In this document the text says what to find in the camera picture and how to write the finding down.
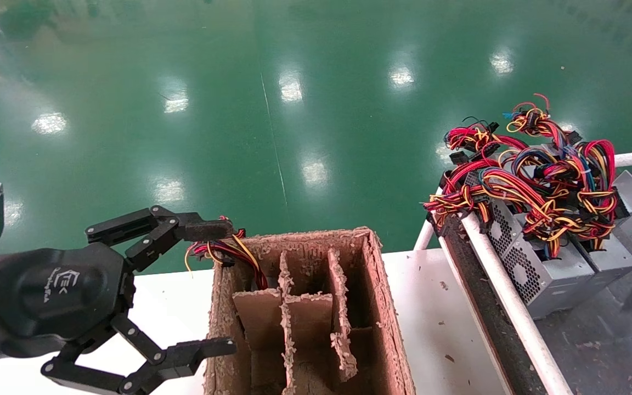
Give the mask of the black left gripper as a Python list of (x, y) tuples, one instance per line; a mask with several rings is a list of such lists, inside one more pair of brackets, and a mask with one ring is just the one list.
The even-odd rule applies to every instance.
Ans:
[[(136, 290), (132, 272), (143, 272), (180, 241), (206, 243), (234, 233), (227, 218), (205, 220), (155, 205), (91, 225), (90, 245), (81, 249), (0, 255), (0, 358), (60, 352), (42, 375), (97, 394), (151, 394), (168, 380), (194, 376), (205, 359), (232, 355), (238, 346), (219, 337), (160, 348), (126, 317)], [(125, 258), (110, 248), (130, 240), (136, 243)], [(123, 376), (77, 365), (80, 355), (115, 333), (145, 358), (138, 370)]]

